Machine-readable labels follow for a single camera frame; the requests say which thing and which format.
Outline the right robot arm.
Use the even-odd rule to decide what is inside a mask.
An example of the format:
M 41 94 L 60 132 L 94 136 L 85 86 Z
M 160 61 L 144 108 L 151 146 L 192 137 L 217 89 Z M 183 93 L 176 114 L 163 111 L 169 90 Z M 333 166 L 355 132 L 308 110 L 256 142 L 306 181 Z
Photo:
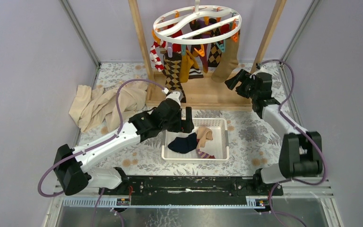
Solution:
M 252 188 L 263 195 L 272 183 L 288 180 L 301 181 L 301 177 L 311 177 L 327 173 L 321 148 L 321 135 L 310 132 L 298 125 L 282 110 L 282 104 L 272 95 L 272 76 L 265 70 L 253 74 L 240 70 L 225 81 L 230 90 L 251 99 L 252 109 L 259 118 L 267 122 L 282 139 L 277 164 L 256 171 Z

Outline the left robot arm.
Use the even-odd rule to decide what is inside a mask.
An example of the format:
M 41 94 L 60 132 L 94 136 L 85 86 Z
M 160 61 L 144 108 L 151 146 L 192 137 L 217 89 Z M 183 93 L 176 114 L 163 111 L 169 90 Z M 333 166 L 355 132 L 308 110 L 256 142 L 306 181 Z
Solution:
M 181 106 L 168 98 L 158 107 L 130 117 L 120 132 L 113 132 L 83 146 L 60 146 L 53 170 L 63 194 L 67 196 L 75 195 L 87 187 L 106 188 L 116 194 L 123 194 L 128 187 L 126 174 L 118 167 L 97 168 L 101 160 L 114 152 L 156 137 L 163 131 L 190 133 L 193 129 L 192 108 L 186 107 L 183 119 Z

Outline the navy sock beige red cuff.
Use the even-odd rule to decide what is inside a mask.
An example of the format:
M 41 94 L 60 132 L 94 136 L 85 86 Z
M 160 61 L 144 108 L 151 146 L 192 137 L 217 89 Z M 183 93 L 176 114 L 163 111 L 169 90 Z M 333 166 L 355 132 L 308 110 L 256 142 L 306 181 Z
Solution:
M 197 147 L 197 134 L 192 133 L 188 137 L 176 137 L 172 142 L 168 144 L 168 148 L 171 151 L 180 154 L 187 154 Z

